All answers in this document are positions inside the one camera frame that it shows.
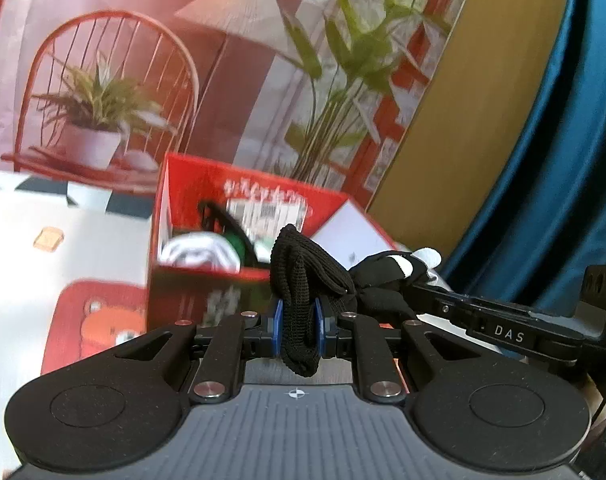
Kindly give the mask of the black mesh fabric pouch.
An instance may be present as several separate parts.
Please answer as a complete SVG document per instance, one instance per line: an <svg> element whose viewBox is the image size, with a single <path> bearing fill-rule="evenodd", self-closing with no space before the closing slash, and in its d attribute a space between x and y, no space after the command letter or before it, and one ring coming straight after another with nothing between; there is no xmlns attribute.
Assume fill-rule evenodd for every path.
<svg viewBox="0 0 606 480"><path fill-rule="evenodd" d="M436 251L424 248L379 252L345 269L294 226L285 226L270 258L270 290L282 302L280 359L298 376L314 376L323 307L334 316L350 311L383 324L404 322L410 315L404 288L429 283L437 266Z"/></svg>

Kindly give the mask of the green soft object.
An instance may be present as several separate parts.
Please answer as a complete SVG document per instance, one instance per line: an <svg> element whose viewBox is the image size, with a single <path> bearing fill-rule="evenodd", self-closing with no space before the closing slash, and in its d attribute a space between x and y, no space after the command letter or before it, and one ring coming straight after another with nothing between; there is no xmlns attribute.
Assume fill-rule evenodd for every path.
<svg viewBox="0 0 606 480"><path fill-rule="evenodd" d="M228 240L232 248L237 252L241 266L263 270L267 270L270 267L269 262L260 261L256 255L254 246L244 233L229 230L222 234L222 236Z"/></svg>

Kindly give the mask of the white folded cloth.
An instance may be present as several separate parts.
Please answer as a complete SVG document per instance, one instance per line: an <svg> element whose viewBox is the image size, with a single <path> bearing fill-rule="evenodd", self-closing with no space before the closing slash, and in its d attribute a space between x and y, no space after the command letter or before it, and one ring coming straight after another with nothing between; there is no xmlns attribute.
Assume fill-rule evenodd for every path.
<svg viewBox="0 0 606 480"><path fill-rule="evenodd" d="M158 262L166 266L203 268L238 273L241 260L230 242L220 234L192 232L172 237L162 248Z"/></svg>

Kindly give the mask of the teal blue curtain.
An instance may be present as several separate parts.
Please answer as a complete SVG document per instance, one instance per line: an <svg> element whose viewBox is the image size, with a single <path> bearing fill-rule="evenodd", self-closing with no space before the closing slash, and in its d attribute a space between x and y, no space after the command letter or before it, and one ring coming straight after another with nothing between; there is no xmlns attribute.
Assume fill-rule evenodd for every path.
<svg viewBox="0 0 606 480"><path fill-rule="evenodd" d="M566 0L506 166L442 274L457 292L573 313L606 263L606 0Z"/></svg>

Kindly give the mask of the red strawberry cardboard box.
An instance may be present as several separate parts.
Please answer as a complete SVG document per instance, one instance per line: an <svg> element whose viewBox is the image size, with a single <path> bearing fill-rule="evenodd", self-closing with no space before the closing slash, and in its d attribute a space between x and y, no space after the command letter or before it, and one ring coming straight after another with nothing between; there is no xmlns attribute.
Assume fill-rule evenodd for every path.
<svg viewBox="0 0 606 480"><path fill-rule="evenodd" d="M184 333L179 373L215 403L244 384L311 382L324 364L363 398L405 395L400 324L366 305L365 263L387 280L412 268L345 195L220 162L169 155L152 218L146 326Z"/></svg>

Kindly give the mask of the wooden panel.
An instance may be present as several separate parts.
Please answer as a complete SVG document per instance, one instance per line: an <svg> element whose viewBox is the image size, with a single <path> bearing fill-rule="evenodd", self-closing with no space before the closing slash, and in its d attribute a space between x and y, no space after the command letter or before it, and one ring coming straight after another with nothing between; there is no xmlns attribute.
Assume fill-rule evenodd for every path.
<svg viewBox="0 0 606 480"><path fill-rule="evenodd" d="M448 256L526 122L566 0L467 0L369 206L396 242Z"/></svg>

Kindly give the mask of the printed living room backdrop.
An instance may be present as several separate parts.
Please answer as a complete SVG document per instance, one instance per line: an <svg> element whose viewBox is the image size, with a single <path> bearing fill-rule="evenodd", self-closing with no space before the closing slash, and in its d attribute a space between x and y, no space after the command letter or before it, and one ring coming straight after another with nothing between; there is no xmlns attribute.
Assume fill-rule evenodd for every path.
<svg viewBox="0 0 606 480"><path fill-rule="evenodd" d="M466 0L0 0L0 170L149 194L170 152L369 205Z"/></svg>

